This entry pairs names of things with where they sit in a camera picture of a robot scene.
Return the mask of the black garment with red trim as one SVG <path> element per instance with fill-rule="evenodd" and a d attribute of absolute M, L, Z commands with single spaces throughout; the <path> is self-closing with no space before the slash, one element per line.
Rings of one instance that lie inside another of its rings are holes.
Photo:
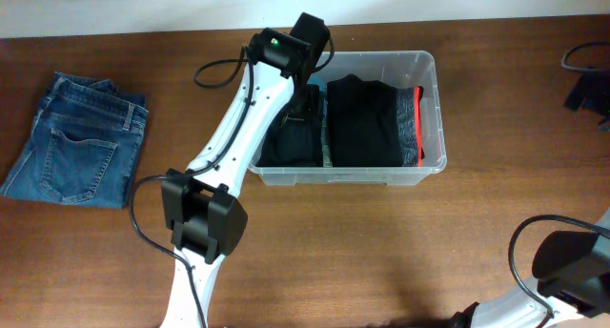
<path fill-rule="evenodd" d="M 327 84 L 327 126 L 335 167 L 419 167 L 425 157 L 424 88 L 395 88 L 354 74 Z"/>

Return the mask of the dark blue jeans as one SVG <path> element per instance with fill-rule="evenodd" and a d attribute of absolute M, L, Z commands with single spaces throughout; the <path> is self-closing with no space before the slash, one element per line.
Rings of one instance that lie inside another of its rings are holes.
<path fill-rule="evenodd" d="M 124 208 L 148 114 L 144 95 L 122 92 L 110 79 L 55 72 L 2 196 Z"/>

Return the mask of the light blue jeans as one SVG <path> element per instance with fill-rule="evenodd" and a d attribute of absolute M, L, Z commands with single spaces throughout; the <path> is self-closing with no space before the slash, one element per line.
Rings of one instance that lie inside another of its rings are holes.
<path fill-rule="evenodd" d="M 330 135 L 325 122 L 323 122 L 321 125 L 321 147 L 323 167 L 331 168 L 333 166 L 333 162 L 330 150 Z"/>

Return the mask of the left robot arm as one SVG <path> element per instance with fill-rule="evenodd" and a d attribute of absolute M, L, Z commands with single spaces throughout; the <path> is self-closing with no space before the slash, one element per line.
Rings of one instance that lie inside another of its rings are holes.
<path fill-rule="evenodd" d="M 213 137 L 185 172 L 161 184 L 175 268 L 165 327 L 204 327 L 220 266 L 243 236 L 244 176 L 270 125 L 304 95 L 331 40 L 324 21 L 302 13 L 289 33 L 270 28 L 243 49 L 240 88 Z"/>

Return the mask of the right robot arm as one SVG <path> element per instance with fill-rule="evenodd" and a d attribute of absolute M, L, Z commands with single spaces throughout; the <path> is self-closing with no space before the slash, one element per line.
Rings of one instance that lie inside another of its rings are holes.
<path fill-rule="evenodd" d="M 555 231 L 547 236 L 533 259 L 532 276 L 522 279 L 515 264 L 517 240 L 525 228 L 542 221 L 580 230 Z M 507 258 L 517 287 L 455 313 L 448 327 L 553 327 L 609 312 L 609 214 L 595 224 L 563 215 L 529 217 L 513 232 Z"/>

